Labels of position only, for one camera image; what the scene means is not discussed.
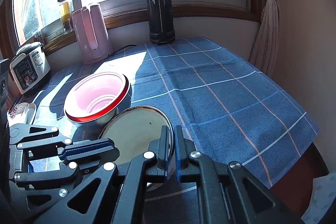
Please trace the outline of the stainless steel bowl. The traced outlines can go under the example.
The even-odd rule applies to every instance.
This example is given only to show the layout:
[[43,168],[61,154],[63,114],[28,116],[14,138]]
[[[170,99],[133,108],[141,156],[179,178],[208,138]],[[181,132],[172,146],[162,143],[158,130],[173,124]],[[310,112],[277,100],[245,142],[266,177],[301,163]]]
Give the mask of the stainless steel bowl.
[[127,93],[123,96],[122,100],[117,104],[115,108],[108,111],[106,114],[101,115],[96,119],[89,120],[87,122],[76,122],[73,121],[67,114],[65,116],[76,127],[82,127],[82,128],[101,127],[106,125],[109,121],[118,116],[118,114],[122,113],[124,110],[130,108],[131,95],[132,95],[132,86],[131,84],[129,84],[127,88]]

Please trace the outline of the pink floral rim plate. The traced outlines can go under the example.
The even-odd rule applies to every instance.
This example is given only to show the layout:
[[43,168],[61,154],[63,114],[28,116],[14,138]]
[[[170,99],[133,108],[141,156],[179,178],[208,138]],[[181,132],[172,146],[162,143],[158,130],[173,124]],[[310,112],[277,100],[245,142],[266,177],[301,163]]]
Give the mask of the pink floral rim plate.
[[34,103],[22,102],[7,112],[9,127],[14,124],[33,124],[37,111]]

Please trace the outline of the white enamel bowl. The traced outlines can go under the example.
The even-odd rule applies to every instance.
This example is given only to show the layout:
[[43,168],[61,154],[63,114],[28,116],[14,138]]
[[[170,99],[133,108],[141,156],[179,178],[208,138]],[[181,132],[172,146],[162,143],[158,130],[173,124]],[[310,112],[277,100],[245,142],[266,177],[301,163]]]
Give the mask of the white enamel bowl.
[[99,138],[109,138],[120,151],[114,163],[119,172],[126,172],[130,161],[137,155],[147,151],[158,151],[157,140],[161,137],[161,129],[167,127],[168,132],[168,176],[174,171],[174,136],[173,127],[167,116],[152,106],[135,106],[126,109],[106,124]]

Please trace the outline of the pink plastic bowl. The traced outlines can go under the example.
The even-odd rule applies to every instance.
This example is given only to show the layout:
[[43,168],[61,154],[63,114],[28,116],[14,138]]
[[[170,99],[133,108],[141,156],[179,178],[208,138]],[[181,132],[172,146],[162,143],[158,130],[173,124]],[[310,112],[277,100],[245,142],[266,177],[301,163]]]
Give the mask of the pink plastic bowl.
[[129,84],[122,73],[94,73],[69,91],[64,102],[64,114],[76,122],[96,119],[117,106],[127,93]]

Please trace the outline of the blue plaid tablecloth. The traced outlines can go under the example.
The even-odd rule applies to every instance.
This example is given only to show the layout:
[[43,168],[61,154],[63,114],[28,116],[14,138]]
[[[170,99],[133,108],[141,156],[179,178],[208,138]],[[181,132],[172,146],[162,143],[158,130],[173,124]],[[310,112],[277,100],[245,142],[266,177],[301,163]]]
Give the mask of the blue plaid tablecloth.
[[77,82],[103,71],[127,75],[132,106],[158,108],[198,151],[218,162],[242,163],[291,210],[305,212],[313,179],[307,159],[318,126],[250,63],[200,37],[128,47],[96,65],[55,73],[34,99],[34,124],[56,126],[72,139],[93,137],[65,117],[63,104]]

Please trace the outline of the silver rice cooker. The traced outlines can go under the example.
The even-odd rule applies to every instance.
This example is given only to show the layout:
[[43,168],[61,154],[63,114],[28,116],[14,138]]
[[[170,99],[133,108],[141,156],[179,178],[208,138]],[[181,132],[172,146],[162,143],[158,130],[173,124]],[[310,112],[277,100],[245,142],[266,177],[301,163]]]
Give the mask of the silver rice cooker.
[[40,42],[20,47],[10,63],[10,73],[22,95],[33,94],[51,75],[51,67]]

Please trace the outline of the small glass jar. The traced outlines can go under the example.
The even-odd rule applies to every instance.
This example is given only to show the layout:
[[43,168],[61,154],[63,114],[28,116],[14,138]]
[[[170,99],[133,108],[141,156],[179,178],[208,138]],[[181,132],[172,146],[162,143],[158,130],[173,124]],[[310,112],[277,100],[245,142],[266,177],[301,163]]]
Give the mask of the small glass jar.
[[40,42],[43,47],[45,47],[45,41],[41,32],[37,32],[33,36],[34,42]]

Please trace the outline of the right brown curtain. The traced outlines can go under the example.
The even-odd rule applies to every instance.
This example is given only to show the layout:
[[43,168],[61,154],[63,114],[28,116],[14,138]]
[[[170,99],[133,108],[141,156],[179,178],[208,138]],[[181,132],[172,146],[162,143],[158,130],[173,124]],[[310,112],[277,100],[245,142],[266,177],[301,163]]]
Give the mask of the right brown curtain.
[[266,0],[264,14],[249,58],[249,62],[271,76],[277,56],[280,17],[277,0]]

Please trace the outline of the pink electric kettle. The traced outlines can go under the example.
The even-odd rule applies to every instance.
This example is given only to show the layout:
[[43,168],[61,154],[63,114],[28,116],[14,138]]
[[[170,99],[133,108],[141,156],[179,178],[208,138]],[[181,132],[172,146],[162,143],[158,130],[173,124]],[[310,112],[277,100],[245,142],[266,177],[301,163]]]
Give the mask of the pink electric kettle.
[[85,65],[104,60],[113,52],[102,15],[101,6],[84,6],[72,13],[76,40]]

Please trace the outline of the glass tea bottle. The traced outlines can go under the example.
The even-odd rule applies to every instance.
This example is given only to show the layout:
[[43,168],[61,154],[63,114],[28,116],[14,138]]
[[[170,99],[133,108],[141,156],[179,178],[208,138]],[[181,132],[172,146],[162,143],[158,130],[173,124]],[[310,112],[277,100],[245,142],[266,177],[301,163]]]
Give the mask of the glass tea bottle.
[[63,30],[65,34],[68,34],[73,30],[70,0],[58,0],[58,4]]

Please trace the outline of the black thermos flask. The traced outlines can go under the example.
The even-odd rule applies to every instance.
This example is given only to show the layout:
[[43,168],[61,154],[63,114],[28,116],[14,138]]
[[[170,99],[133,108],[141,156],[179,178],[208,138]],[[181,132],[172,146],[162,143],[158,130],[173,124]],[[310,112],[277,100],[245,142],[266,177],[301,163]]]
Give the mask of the black thermos flask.
[[169,44],[175,40],[172,0],[146,0],[149,37],[153,44]]

